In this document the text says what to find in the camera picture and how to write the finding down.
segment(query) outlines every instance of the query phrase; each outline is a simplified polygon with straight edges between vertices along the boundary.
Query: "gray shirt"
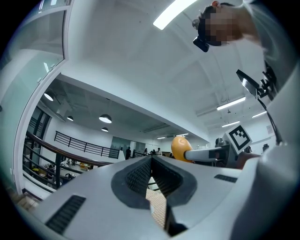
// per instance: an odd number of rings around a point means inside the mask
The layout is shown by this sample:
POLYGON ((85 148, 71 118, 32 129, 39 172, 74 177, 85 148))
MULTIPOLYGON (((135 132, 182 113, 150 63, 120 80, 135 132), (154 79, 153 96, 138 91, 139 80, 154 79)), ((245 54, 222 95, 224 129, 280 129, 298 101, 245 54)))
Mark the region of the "gray shirt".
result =
POLYGON ((275 16, 259 0, 243 0, 252 16, 263 47, 264 59, 273 69, 279 91, 299 60, 298 53, 275 16))

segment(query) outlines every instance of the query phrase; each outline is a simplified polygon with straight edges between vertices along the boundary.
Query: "railing post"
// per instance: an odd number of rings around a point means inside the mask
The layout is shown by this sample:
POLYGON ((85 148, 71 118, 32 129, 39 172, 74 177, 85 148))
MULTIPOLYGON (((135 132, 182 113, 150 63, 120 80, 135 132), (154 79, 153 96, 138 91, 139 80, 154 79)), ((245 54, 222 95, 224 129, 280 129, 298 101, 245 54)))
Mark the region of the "railing post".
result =
POLYGON ((56 153, 56 158, 55 158, 55 165, 56 165, 56 170, 55 170, 56 189, 58 189, 60 187, 60 161, 61 161, 61 154, 56 153))

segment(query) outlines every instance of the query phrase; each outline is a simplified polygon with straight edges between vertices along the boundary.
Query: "orange object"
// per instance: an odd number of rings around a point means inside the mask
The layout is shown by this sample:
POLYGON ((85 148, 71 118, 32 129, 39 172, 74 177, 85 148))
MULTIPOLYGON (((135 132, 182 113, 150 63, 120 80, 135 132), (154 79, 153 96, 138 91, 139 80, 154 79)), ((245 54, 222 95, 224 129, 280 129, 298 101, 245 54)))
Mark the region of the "orange object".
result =
POLYGON ((192 161, 186 160, 184 158, 184 152, 193 149, 191 144, 188 142, 187 139, 185 139, 185 137, 175 137, 172 141, 171 149, 176 160, 192 163, 192 161))

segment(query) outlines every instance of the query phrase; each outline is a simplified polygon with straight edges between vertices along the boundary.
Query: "neck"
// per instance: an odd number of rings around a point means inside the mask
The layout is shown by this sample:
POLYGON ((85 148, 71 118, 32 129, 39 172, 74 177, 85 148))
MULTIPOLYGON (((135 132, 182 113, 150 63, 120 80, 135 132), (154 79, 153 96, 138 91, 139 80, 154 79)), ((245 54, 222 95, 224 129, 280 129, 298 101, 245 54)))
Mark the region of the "neck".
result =
POLYGON ((237 24, 243 37, 250 40, 251 42, 260 44, 260 39, 256 27, 246 7, 242 4, 238 7, 235 7, 233 9, 233 12, 236 15, 237 24))

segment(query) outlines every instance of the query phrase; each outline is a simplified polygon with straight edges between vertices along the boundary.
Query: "wooden handrail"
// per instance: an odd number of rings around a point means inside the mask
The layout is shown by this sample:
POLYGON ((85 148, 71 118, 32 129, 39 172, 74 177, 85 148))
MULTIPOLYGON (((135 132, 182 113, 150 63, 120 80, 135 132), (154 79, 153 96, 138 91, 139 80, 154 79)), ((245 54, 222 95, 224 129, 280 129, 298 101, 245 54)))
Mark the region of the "wooden handrail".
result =
POLYGON ((57 147, 52 146, 51 144, 43 141, 42 139, 38 138, 37 136, 33 135, 32 133, 30 133, 29 131, 26 132, 26 136, 28 136, 30 139, 32 139, 33 141, 35 141, 36 143, 38 143, 39 145, 41 145, 42 147, 48 149, 49 151, 55 152, 55 153, 59 153, 69 159, 75 160, 77 162, 82 162, 82 163, 86 163, 86 164, 90 164, 90 165, 94 165, 94 166, 105 166, 105 165, 109 165, 112 163, 109 162, 98 162, 98 161, 94 161, 91 159, 88 159, 86 157, 81 157, 78 155, 75 155, 73 153, 70 152, 66 152, 62 149, 59 149, 57 147))

